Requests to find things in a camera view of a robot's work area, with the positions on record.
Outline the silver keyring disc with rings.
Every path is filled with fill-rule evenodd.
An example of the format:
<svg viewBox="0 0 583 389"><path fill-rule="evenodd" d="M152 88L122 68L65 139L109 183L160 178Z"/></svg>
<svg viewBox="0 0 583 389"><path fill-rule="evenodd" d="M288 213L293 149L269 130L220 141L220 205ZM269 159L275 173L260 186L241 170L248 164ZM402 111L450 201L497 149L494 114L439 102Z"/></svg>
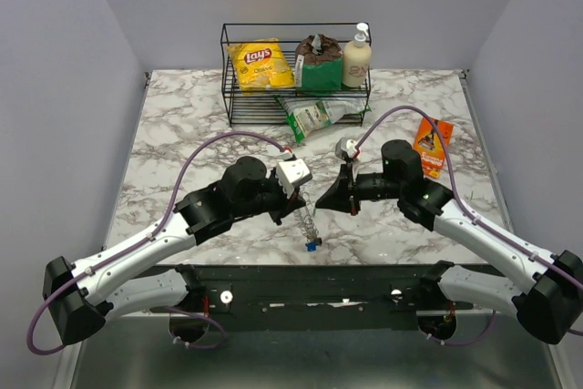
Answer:
<svg viewBox="0 0 583 389"><path fill-rule="evenodd" d="M310 196L305 193L302 195L305 202L303 207L295 211L296 219L300 224L303 236L308 242L314 242L319 239L319 231L314 223L313 214L315 207L313 206Z"/></svg>

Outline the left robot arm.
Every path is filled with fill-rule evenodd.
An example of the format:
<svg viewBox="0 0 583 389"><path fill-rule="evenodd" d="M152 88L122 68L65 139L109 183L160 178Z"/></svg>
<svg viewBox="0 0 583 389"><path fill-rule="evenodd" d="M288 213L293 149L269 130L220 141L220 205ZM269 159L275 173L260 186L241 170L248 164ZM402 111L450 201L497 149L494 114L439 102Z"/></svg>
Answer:
<svg viewBox="0 0 583 389"><path fill-rule="evenodd" d="M176 269L151 277L145 271L237 221L267 213L280 225L305 206L300 188L311 179L302 159L267 169L259 159L242 157L221 179L172 201L160 220L118 246L75 262L53 259L45 267L42 296L62 344L84 341L127 313L175 305L195 310L202 298L198 284Z"/></svg>

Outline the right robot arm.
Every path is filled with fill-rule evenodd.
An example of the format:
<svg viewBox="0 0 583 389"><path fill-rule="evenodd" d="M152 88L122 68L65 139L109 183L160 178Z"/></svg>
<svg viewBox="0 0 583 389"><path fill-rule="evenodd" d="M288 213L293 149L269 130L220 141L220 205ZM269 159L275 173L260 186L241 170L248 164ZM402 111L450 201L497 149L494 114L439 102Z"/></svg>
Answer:
<svg viewBox="0 0 583 389"><path fill-rule="evenodd" d="M336 181L317 200L322 210L357 215L364 201L396 200L411 222L463 245L497 273L472 273L441 262L419 286L432 309L467 302L512 316L541 342L558 344L582 314L582 260L571 251L556 254L518 238L460 200L453 188L426 178L420 155L405 140L381 149L383 170L362 174L354 140L341 138L343 160Z"/></svg>

